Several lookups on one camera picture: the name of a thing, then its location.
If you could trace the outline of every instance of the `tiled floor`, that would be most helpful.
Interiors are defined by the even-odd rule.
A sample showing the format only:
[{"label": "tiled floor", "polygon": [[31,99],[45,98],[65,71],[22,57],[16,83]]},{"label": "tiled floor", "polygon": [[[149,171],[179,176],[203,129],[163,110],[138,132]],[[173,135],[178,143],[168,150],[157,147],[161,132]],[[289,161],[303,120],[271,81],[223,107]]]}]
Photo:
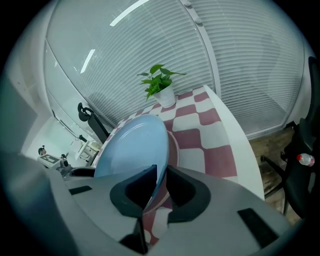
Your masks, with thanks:
[{"label": "tiled floor", "polygon": [[[281,178],[270,167],[269,164],[267,164],[266,162],[261,163],[260,157],[264,155],[270,158],[278,166],[285,169],[287,163],[282,161],[282,159],[280,158],[280,152],[283,151],[285,146],[289,144],[293,134],[294,131],[291,128],[287,128],[285,130],[275,132],[262,138],[250,140],[251,147],[259,164],[264,193],[268,192],[277,184],[279,184]],[[277,193],[267,198],[265,201],[279,212],[282,212],[284,207],[284,195],[285,193],[283,189],[281,189]],[[300,219],[290,206],[288,208],[286,218],[292,225]]]}]

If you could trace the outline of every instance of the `red and white checkered pattern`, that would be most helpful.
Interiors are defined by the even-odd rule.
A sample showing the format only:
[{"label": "red and white checkered pattern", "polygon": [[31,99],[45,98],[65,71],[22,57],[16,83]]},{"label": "red and white checkered pattern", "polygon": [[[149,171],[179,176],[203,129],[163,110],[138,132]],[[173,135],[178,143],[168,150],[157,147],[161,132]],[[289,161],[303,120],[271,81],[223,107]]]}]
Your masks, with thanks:
[{"label": "red and white checkered pattern", "polygon": [[[238,181],[227,133],[204,87],[178,95],[176,104],[172,107],[163,108],[157,103],[127,116],[114,128],[102,149],[121,127],[133,118],[145,114],[159,116],[168,132],[174,136],[179,148],[179,167],[233,182]],[[97,166],[101,152],[102,150],[94,160],[93,167]],[[154,245],[164,234],[170,211],[172,211],[170,198],[158,209],[146,211],[143,216],[143,226],[147,242]]]}]

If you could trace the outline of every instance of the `black slot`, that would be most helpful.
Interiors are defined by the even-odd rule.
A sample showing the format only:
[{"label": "black slot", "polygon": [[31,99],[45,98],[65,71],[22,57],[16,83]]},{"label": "black slot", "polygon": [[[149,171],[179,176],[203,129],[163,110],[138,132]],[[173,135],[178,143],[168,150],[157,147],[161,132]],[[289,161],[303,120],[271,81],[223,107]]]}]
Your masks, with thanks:
[{"label": "black slot", "polygon": [[209,205],[211,193],[201,181],[168,165],[166,188],[171,196],[172,212],[168,223],[190,222],[197,218]]},{"label": "black slot", "polygon": [[94,177],[96,169],[75,169],[72,171],[71,176],[74,177]]},{"label": "black slot", "polygon": [[92,188],[89,186],[80,186],[80,187],[75,187],[75,188],[69,189],[71,195],[79,194],[79,193],[86,192],[89,190],[92,190]]},{"label": "black slot", "polygon": [[157,166],[154,164],[114,185],[110,191],[110,200],[122,215],[141,219],[156,185]]},{"label": "black slot", "polygon": [[137,219],[133,233],[124,237],[120,241],[120,244],[140,254],[146,254],[148,252],[148,247],[145,241],[144,227],[141,219]]},{"label": "black slot", "polygon": [[275,241],[278,236],[251,208],[239,210],[239,216],[248,227],[261,248],[264,248]]}]

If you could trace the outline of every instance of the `black chair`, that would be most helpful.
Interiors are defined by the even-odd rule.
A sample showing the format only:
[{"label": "black chair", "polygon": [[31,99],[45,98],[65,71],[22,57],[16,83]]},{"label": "black chair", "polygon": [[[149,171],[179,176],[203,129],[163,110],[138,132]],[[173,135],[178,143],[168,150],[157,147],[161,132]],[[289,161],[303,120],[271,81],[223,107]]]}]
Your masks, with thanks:
[{"label": "black chair", "polygon": [[80,102],[78,104],[78,114],[81,121],[88,122],[89,126],[97,135],[101,143],[105,143],[110,133],[107,132],[106,128],[103,126],[93,110],[88,107],[83,107],[82,103]]},{"label": "black chair", "polygon": [[287,162],[285,170],[268,157],[261,156],[261,162],[266,161],[281,177],[281,183],[266,193],[264,197],[268,198],[283,188],[285,194],[283,214],[287,213],[289,203],[301,218],[304,218],[308,211],[309,183],[314,168],[300,164],[297,155],[306,153],[315,156],[315,151],[319,150],[318,143],[315,141],[319,135],[320,127],[320,66],[313,57],[309,57],[309,70],[311,104],[307,117],[301,118],[300,123],[294,127],[295,132],[292,140],[281,153],[281,159]]}]

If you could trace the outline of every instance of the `green plant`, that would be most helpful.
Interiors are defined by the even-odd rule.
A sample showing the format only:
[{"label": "green plant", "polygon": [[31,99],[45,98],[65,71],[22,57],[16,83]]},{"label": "green plant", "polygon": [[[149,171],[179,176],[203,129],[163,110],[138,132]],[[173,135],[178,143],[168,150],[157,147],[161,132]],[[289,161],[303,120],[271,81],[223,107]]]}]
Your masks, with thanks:
[{"label": "green plant", "polygon": [[[170,79],[170,75],[178,74],[178,75],[186,75],[186,73],[176,73],[171,72],[168,69],[162,68],[164,65],[162,64],[156,64],[152,68],[150,68],[150,74],[149,73],[140,73],[137,74],[137,76],[145,76],[148,77],[146,80],[141,80],[141,85],[149,84],[149,88],[145,89],[147,92],[146,99],[148,99],[151,95],[156,94],[163,89],[167,88],[169,85],[171,85],[172,80]],[[160,74],[153,77],[153,75],[160,70]]]}]

